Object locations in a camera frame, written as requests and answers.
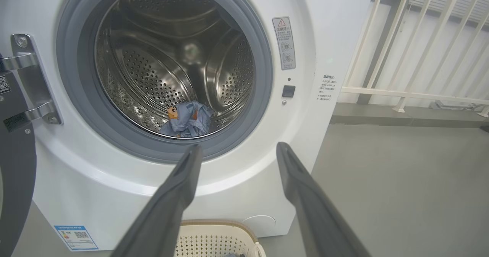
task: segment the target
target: blue cloth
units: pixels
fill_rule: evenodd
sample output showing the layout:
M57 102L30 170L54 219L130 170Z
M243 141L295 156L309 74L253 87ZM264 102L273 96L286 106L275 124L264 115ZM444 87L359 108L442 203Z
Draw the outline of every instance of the blue cloth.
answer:
M159 130L171 137L199 137L209 132L213 111L196 100L183 102L168 109L170 118Z

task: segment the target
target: door hinge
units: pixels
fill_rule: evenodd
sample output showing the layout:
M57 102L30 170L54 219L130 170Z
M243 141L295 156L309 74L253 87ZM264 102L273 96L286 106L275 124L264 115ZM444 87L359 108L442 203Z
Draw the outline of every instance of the door hinge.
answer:
M54 99L47 87L40 67L36 46L28 34L12 34L10 37L13 57L0 57L0 73L17 71L17 82L28 104L24 114L30 121L42 118L48 124L61 124Z

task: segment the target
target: front-loading washing machine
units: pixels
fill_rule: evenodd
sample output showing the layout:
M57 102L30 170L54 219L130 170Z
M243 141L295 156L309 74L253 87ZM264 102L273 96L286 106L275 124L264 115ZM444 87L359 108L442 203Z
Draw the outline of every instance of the front-loading washing machine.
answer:
M199 144L183 218L286 234L276 143L312 170L369 1L0 0L0 109L16 88L26 99L2 128L25 140L11 155L37 161L32 199L62 240L89 234L70 250L111 250ZM208 133L160 133L192 100L214 111Z

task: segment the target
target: circular door opening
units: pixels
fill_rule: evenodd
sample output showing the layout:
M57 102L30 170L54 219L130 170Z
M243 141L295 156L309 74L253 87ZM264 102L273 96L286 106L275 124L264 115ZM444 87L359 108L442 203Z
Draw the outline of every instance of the circular door opening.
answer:
M96 40L96 69L112 104L153 134L179 104L211 110L205 137L243 112L255 65L237 22L213 0L117 0Z

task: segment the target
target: basket rim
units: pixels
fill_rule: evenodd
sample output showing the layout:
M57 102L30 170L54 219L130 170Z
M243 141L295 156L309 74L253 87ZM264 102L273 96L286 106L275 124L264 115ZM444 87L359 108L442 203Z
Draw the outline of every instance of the basket rim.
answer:
M201 225L218 225L218 226L232 226L232 227L237 227L248 233L248 235L251 237L251 240L253 240L253 243L258 242L258 238L256 237L255 233L247 227L246 225L237 222L237 221L232 221L232 220L183 220L180 224L180 226L201 226Z

